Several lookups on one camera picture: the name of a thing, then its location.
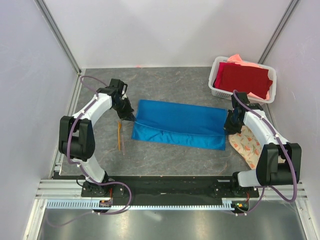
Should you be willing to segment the blue cloth napkin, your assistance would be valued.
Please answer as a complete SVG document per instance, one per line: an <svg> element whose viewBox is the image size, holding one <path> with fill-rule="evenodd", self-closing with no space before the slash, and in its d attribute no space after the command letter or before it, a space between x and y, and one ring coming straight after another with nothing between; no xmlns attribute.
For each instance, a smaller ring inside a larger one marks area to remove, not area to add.
<svg viewBox="0 0 320 240"><path fill-rule="evenodd" d="M224 151L226 118L223 108L141 99L131 138Z"/></svg>

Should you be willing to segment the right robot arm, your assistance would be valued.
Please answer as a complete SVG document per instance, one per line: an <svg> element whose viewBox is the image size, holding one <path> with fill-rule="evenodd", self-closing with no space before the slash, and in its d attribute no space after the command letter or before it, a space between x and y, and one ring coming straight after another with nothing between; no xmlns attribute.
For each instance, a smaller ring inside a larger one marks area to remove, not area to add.
<svg viewBox="0 0 320 240"><path fill-rule="evenodd" d="M242 196L247 187L298 184L302 148L281 136L258 103L234 103L224 130L230 145L249 166L249 170L233 173L229 184L233 196Z"/></svg>

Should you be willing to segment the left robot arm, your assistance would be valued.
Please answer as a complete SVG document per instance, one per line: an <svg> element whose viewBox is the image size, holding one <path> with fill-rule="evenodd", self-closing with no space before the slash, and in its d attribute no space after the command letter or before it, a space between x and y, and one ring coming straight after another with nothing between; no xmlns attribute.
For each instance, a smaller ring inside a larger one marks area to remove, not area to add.
<svg viewBox="0 0 320 240"><path fill-rule="evenodd" d="M100 88L89 103L72 116L63 116L59 123L59 152L66 156L70 165L75 165L99 197L110 191L107 173L95 157L94 125L108 110L115 110L120 120L136 120L126 91L116 87Z"/></svg>

